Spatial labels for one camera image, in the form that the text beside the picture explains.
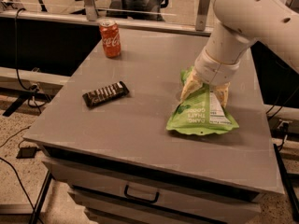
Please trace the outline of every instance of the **drawer handle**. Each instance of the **drawer handle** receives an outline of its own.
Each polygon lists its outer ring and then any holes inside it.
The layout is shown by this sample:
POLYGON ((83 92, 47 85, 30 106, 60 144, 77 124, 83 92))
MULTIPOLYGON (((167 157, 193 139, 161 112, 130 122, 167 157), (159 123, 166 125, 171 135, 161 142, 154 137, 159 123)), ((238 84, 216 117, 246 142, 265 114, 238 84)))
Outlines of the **drawer handle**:
POLYGON ((150 204, 157 203, 159 195, 160 195, 159 192, 157 191, 154 200, 147 200, 147 199, 137 198, 135 196, 130 195, 128 193, 128 189, 129 189, 129 185, 126 185, 125 189, 124 189, 124 196, 126 196, 128 199, 132 199, 132 200, 136 200, 136 201, 140 201, 140 202, 144 202, 144 203, 150 203, 150 204))

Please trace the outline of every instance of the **green bag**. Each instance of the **green bag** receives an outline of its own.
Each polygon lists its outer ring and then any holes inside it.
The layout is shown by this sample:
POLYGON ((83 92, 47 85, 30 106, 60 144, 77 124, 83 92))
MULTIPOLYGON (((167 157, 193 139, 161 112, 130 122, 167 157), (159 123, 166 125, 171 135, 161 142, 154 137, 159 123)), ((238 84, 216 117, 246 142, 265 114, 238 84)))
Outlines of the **green bag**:
MULTIPOLYGON (((192 67, 181 72, 181 81, 185 84, 192 67)), ((203 87, 181 103, 167 122, 168 131, 184 134, 207 135, 223 134, 238 128, 235 119, 221 106, 209 85, 203 87)))

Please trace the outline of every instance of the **desk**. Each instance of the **desk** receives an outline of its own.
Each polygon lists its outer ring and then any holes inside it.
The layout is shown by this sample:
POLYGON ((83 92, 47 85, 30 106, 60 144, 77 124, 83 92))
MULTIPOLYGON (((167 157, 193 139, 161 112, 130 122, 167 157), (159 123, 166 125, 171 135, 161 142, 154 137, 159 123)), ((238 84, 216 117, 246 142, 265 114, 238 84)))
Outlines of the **desk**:
POLYGON ((240 128, 186 136, 165 126, 178 104, 179 73, 207 37, 120 33, 121 56, 106 58, 100 42, 24 136, 44 150, 46 166, 90 217, 245 223, 265 193, 284 193, 249 51, 227 105, 240 128), (130 96, 87 108, 83 93, 119 80, 130 96))

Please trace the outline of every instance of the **can top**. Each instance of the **can top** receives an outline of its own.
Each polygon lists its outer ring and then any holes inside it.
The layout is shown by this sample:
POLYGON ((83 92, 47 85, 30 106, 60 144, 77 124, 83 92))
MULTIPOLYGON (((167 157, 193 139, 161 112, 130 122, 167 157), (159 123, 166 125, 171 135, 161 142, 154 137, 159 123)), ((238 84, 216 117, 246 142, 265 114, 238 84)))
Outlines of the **can top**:
POLYGON ((102 20, 100 20, 100 25, 101 26, 108 27, 108 26, 112 26, 114 24, 115 24, 115 21, 112 20, 112 19, 102 19, 102 20))

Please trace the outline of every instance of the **can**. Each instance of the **can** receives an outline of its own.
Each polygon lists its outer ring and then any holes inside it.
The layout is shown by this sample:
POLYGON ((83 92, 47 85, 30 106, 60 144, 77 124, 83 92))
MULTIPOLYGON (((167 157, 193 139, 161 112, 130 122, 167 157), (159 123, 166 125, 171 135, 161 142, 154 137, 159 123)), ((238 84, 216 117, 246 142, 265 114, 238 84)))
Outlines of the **can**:
POLYGON ((121 54, 121 41, 118 24, 110 19, 100 21, 100 33, 104 53, 107 57, 116 57, 121 54))

